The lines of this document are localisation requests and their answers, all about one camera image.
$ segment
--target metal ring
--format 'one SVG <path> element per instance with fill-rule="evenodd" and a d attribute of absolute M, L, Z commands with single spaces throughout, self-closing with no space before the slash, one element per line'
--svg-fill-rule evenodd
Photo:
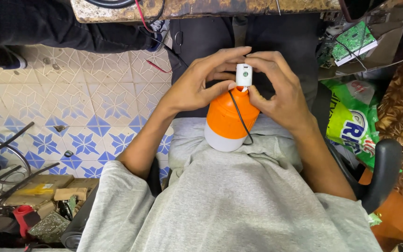
<path fill-rule="evenodd" d="M 180 32 L 183 33 L 182 31 L 178 31 L 178 32 L 175 33 L 175 36 L 174 36 L 175 43 L 176 43 L 176 35 L 179 34 Z M 183 44 L 182 40 L 183 40 L 183 37 L 181 37 L 180 44 L 177 44 L 177 46 L 181 46 Z"/>
<path fill-rule="evenodd" d="M 19 151 L 17 151 L 14 147 L 7 145 L 6 148 L 8 148 L 10 151 L 12 151 L 21 160 L 21 162 L 23 163 L 24 167 L 27 170 L 27 176 L 30 176 L 32 174 L 31 166 L 27 162 L 26 158 Z M 19 183 L 19 181 L 9 182 L 9 181 L 0 180 L 0 184 L 4 184 L 4 185 L 16 185 L 18 183 Z"/>

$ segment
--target black trousers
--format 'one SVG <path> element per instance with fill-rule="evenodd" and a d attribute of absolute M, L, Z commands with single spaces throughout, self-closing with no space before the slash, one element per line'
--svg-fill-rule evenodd
<path fill-rule="evenodd" d="M 134 26 L 82 24 L 73 9 L 57 0 L 0 0 L 0 46 L 44 44 L 93 53 L 122 53 L 151 47 L 152 40 Z M 0 48 L 0 66 L 10 64 Z"/>
<path fill-rule="evenodd" d="M 286 14 L 248 17 L 245 46 L 252 52 L 280 51 L 292 71 L 299 77 L 309 108 L 312 107 L 318 85 L 318 64 L 315 49 L 320 14 Z M 229 17 L 202 17 L 171 20 L 172 49 L 189 66 L 193 60 L 206 57 L 224 48 L 234 47 L 232 20 Z M 172 84 L 186 70 L 186 65 L 169 54 Z M 218 81 L 206 83 L 206 87 Z M 253 73 L 253 84 L 262 96 L 275 94 L 264 73 Z M 177 114 L 179 117 L 206 117 L 209 106 Z"/>

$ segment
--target green plastic bag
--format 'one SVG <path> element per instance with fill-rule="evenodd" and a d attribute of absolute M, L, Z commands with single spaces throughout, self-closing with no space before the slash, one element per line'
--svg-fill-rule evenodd
<path fill-rule="evenodd" d="M 337 80 L 322 81 L 332 90 L 328 139 L 353 152 L 372 171 L 379 132 L 376 131 L 377 99 L 374 87 L 366 82 L 343 84 Z"/>

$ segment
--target white plastic cap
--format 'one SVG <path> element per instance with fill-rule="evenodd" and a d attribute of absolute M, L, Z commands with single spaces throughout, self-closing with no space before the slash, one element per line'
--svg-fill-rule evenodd
<path fill-rule="evenodd" d="M 253 79 L 253 67 L 247 64 L 237 64 L 236 83 L 238 86 L 251 86 Z"/>

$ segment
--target shoe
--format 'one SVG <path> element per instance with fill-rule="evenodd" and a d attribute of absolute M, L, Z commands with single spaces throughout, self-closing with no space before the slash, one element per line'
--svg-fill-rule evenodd
<path fill-rule="evenodd" d="M 15 53 L 10 50 L 8 47 L 4 46 L 4 49 L 10 56 L 12 63 L 8 66 L 1 66 L 4 70 L 13 70 L 13 69 L 24 69 L 27 67 L 27 61 L 21 55 Z"/>
<path fill-rule="evenodd" d="M 152 30 L 156 32 L 153 34 L 156 40 L 160 41 L 161 43 L 164 43 L 164 38 L 166 37 L 166 34 L 169 31 L 169 24 L 170 20 L 156 20 L 155 22 L 150 24 Z M 151 53 L 157 52 L 161 49 L 162 46 L 161 43 L 156 42 L 153 47 L 147 50 Z"/>

